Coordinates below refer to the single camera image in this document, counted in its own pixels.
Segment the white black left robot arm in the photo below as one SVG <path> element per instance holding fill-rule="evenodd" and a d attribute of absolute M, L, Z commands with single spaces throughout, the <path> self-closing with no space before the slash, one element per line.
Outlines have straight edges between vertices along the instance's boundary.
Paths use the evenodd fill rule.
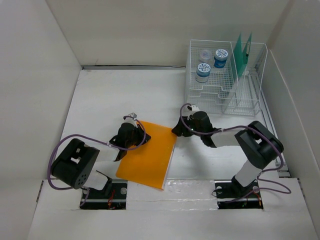
<path fill-rule="evenodd" d="M 100 150 L 88 146 L 81 138 L 102 144 L 102 141 L 80 134 L 72 134 L 61 140 L 51 153 L 47 180 L 49 185 L 59 191 L 82 189 L 88 194 L 95 193 L 100 198 L 107 198 L 112 192 L 112 179 L 99 172 L 103 181 L 92 186 L 89 177 L 97 161 Z M 129 151 L 146 144 L 152 137 L 147 134 L 142 123 L 124 122 L 118 132 L 105 145 L 117 150 L 114 162 L 122 160 Z"/>

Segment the blue pin jar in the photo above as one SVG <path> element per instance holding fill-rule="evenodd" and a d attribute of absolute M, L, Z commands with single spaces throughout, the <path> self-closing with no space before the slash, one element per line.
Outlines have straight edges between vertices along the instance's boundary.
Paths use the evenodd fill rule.
<path fill-rule="evenodd" d="M 206 83 L 211 74 L 211 66 L 208 63 L 202 62 L 196 68 L 195 80 L 199 83 Z"/>
<path fill-rule="evenodd" d="M 215 68 L 224 68 L 229 57 L 229 52 L 225 49 L 217 49 L 214 55 Z"/>

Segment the green clip file folder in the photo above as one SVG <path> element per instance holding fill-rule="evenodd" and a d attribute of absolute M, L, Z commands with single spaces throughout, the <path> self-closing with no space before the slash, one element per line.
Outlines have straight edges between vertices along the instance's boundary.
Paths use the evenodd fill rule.
<path fill-rule="evenodd" d="M 233 56 L 235 60 L 235 67 L 237 71 L 237 77 L 240 78 L 248 64 L 251 43 L 252 43 L 252 34 L 249 35 L 244 47 L 242 45 L 242 34 L 239 34 L 235 47 L 233 49 Z"/>

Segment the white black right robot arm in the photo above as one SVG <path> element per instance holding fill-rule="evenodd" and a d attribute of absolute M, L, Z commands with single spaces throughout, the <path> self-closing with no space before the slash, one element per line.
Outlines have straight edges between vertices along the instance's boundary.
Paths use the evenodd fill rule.
<path fill-rule="evenodd" d="M 228 190 L 236 197 L 243 197 L 252 189 L 252 183 L 271 161 L 284 151 L 284 146 L 261 122 L 255 120 L 241 130 L 213 127 L 208 114 L 192 111 L 179 118 L 171 130 L 178 137 L 200 137 L 209 148 L 240 147 L 246 162 L 231 179 Z"/>

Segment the orange file folder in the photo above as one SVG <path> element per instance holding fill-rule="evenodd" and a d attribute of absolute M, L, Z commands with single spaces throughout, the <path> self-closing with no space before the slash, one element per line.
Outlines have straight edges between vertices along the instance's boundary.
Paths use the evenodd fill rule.
<path fill-rule="evenodd" d="M 119 179 L 163 190 L 177 136 L 167 126 L 143 121 L 151 139 L 138 149 L 128 151 L 116 172 Z"/>

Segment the clear paper clip jar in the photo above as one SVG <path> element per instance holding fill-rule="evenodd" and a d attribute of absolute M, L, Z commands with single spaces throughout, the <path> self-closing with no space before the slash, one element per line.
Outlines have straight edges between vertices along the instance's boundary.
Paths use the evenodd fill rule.
<path fill-rule="evenodd" d="M 209 63 L 212 59 L 212 53 L 208 49 L 203 49 L 199 53 L 199 60 L 203 63 Z"/>

